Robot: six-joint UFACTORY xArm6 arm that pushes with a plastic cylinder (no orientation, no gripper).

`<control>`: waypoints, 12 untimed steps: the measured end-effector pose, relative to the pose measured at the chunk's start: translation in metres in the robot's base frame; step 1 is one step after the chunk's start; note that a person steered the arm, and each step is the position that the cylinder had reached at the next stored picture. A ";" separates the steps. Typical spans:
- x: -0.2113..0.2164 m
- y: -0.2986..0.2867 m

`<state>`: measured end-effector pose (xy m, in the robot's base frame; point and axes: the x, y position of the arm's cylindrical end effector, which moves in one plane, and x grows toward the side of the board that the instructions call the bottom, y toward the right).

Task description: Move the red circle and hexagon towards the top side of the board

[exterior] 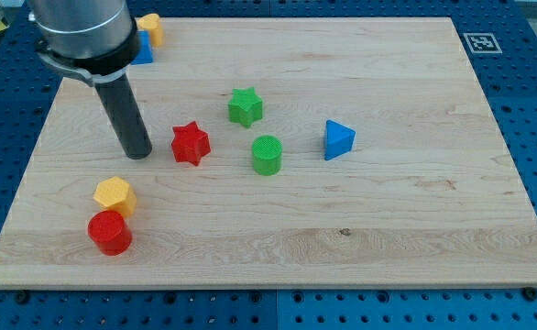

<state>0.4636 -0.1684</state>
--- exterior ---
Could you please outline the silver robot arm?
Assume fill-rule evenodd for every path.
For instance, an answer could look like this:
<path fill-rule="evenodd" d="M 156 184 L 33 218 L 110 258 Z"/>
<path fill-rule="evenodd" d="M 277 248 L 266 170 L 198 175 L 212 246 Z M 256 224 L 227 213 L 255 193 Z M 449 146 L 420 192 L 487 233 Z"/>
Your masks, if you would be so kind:
<path fill-rule="evenodd" d="M 140 51 L 126 0 L 27 0 L 40 31 L 35 52 L 46 66 L 89 86 L 126 73 Z"/>

